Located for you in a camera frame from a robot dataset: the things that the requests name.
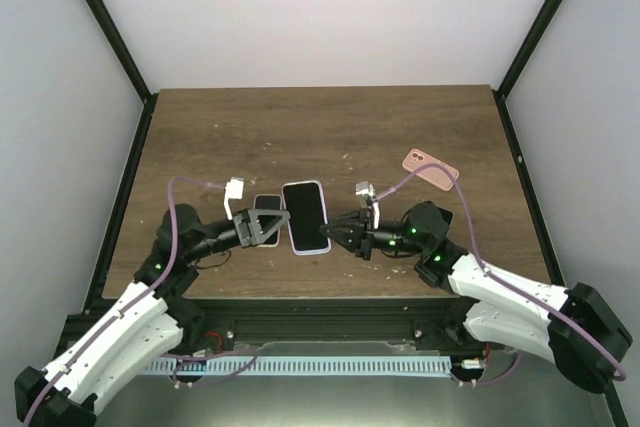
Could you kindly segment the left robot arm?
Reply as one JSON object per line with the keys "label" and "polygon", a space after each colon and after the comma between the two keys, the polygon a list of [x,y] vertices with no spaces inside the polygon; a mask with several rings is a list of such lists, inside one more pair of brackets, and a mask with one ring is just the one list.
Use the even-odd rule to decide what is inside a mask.
{"label": "left robot arm", "polygon": [[188,204],[170,207],[149,256],[121,296],[44,368],[14,381],[17,418],[26,426],[93,426],[113,397],[152,361],[196,349],[204,315],[184,292],[199,260],[264,244],[290,218],[285,210],[244,209],[203,223]]}

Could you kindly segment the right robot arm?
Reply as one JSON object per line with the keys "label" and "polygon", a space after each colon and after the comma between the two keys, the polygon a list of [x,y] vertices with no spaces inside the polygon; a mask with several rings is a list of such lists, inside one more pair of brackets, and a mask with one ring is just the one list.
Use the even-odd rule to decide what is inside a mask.
{"label": "right robot arm", "polygon": [[625,380],[621,362],[633,338],[598,290],[545,284],[490,265],[449,239],[451,218],[431,202],[396,222],[377,220],[364,208],[320,232],[364,260],[374,251],[413,257],[424,283],[461,297],[462,307],[444,325],[455,349],[476,341],[513,347],[551,362],[591,393]]}

